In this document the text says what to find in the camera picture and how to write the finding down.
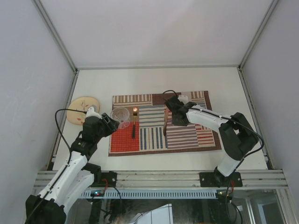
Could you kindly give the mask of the brown wooden knife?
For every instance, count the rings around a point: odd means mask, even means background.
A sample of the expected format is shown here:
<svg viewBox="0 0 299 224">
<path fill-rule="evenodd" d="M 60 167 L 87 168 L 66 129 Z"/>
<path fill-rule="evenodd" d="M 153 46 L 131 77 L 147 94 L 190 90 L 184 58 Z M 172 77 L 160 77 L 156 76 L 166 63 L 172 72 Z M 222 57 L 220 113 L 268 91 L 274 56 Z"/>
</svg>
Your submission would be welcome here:
<svg viewBox="0 0 299 224">
<path fill-rule="evenodd" d="M 163 126 L 163 135 L 166 136 L 166 130 L 167 130 L 167 120 L 169 115 L 169 109 L 166 107 L 164 111 L 164 126 Z"/>
</svg>

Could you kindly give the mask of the clear glass cup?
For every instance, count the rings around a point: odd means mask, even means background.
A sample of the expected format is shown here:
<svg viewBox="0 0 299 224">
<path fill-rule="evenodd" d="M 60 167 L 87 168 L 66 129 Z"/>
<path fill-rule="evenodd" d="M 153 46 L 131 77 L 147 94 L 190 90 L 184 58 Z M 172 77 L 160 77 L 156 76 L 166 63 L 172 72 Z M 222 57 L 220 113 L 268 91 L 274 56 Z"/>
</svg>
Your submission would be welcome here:
<svg viewBox="0 0 299 224">
<path fill-rule="evenodd" d="M 111 118 L 119 122 L 118 129 L 124 129 L 130 124 L 129 110 L 125 107 L 116 107 L 111 111 Z"/>
</svg>

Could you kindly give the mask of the patchwork striped placemat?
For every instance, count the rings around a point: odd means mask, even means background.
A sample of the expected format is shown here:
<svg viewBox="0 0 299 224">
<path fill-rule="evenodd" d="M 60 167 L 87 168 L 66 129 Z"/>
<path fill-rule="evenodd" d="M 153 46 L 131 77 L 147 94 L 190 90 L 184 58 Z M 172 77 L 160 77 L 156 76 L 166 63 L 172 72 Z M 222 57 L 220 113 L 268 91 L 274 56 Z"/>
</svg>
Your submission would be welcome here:
<svg viewBox="0 0 299 224">
<path fill-rule="evenodd" d="M 110 138 L 109 156 L 205 152 L 221 149 L 217 132 L 199 124 L 174 126 L 161 94 L 113 96 L 112 108 L 125 115 L 124 127 Z"/>
</svg>

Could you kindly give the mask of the dark handled fork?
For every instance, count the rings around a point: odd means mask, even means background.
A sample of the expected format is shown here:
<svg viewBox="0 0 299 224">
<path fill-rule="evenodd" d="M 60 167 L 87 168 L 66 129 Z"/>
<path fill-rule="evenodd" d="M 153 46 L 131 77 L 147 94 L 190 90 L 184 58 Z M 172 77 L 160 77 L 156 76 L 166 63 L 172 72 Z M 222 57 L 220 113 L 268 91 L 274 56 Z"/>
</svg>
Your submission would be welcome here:
<svg viewBox="0 0 299 224">
<path fill-rule="evenodd" d="M 138 108 L 134 107 L 133 108 L 133 129 L 132 129 L 132 138 L 135 138 L 135 123 L 138 115 Z"/>
</svg>

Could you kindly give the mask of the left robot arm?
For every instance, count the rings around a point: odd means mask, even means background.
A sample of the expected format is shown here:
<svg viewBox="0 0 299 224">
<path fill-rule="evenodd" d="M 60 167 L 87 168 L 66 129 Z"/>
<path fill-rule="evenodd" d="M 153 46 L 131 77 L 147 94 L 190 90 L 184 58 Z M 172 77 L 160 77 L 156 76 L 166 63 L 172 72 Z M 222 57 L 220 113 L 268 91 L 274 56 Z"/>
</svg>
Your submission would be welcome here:
<svg viewBox="0 0 299 224">
<path fill-rule="evenodd" d="M 119 122 L 106 113 L 86 115 L 82 131 L 72 143 L 69 157 L 38 195 L 30 195 L 25 203 L 27 224 L 63 224 L 67 214 L 90 186 L 107 186 L 101 167 L 89 163 L 102 138 L 117 131 Z"/>
</svg>

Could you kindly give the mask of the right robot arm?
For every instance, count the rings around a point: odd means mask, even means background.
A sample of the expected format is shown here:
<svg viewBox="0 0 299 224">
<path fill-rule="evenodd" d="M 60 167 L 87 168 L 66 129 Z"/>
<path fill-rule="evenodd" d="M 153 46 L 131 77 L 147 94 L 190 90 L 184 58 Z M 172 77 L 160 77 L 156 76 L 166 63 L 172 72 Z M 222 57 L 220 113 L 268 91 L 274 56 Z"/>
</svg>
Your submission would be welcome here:
<svg viewBox="0 0 299 224">
<path fill-rule="evenodd" d="M 245 158 L 264 147 L 263 138 L 253 130 L 242 113 L 222 115 L 194 102 L 183 103 L 177 95 L 165 99 L 165 104 L 172 112 L 173 125 L 198 124 L 219 135 L 225 154 L 213 171 L 212 182 L 218 187 L 226 186 Z"/>
</svg>

